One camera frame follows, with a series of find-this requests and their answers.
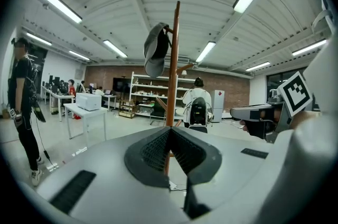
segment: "white box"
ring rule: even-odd
[[[76,94],[76,104],[85,110],[92,111],[101,108],[101,95]]]

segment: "black pants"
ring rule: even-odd
[[[31,126],[31,113],[22,113],[22,125],[17,128],[19,139],[22,146],[25,148],[31,170],[37,171],[36,160],[40,157],[39,147]]]

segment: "gray cap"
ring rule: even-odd
[[[168,24],[158,23],[149,32],[144,43],[144,57],[146,58],[144,70],[148,76],[156,78],[163,73],[164,58],[168,51],[169,38],[164,33],[163,28]]]

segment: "white ceiling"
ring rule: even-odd
[[[241,72],[270,61],[268,70],[257,70],[259,74],[278,69],[282,64],[304,64],[314,55],[309,53],[307,58],[294,60],[292,51],[329,35],[324,24],[318,35],[304,32],[311,29],[321,11],[321,0],[254,0],[240,17],[234,15],[232,8],[236,0],[62,1],[83,18],[79,25],[57,10],[45,10],[43,0],[26,0],[23,26],[55,42],[60,49],[80,52],[93,62],[117,60],[116,54],[102,44],[105,39],[125,52],[129,63],[142,62],[148,29],[158,22],[172,27],[177,1],[181,1],[179,55],[195,61],[208,41],[220,39],[201,63],[202,67]],[[228,30],[233,19],[235,24]],[[306,39],[293,43],[298,33]]]

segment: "gray floor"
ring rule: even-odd
[[[85,137],[81,135],[74,139],[69,139],[65,118],[63,117],[62,122],[60,122],[58,115],[51,115],[48,112],[48,103],[46,106],[43,102],[40,105],[47,121],[46,123],[38,122],[43,145],[48,151],[53,165],[61,167],[67,164],[73,157],[76,157],[76,155],[86,147]],[[90,148],[90,146],[104,141],[104,133],[101,119],[93,118],[88,121],[88,124],[88,147]],[[107,139],[130,135],[138,131],[162,125],[163,122],[160,121],[149,125],[149,119],[142,116],[135,116],[133,119],[119,117],[117,111],[111,111],[107,114]],[[224,120],[221,123],[214,123],[212,126],[209,125],[208,135],[262,142],[261,139],[250,136],[248,133],[239,129],[239,127],[240,125],[234,121]],[[39,145],[41,157],[45,160],[45,164],[40,166],[43,171],[42,180],[44,180],[51,172],[54,172],[55,169],[43,154],[44,149],[39,137],[34,114],[32,114],[32,128]],[[80,134],[83,131],[82,121],[70,119],[70,128],[72,135]],[[0,148],[13,174],[18,180],[32,186],[29,180],[30,168],[25,150],[18,140],[18,134],[12,120],[0,119],[0,133]],[[186,175],[173,157],[170,160],[169,177],[170,180],[177,185],[178,189],[185,189]],[[183,207],[183,191],[173,191],[171,192],[171,197],[179,207]]]

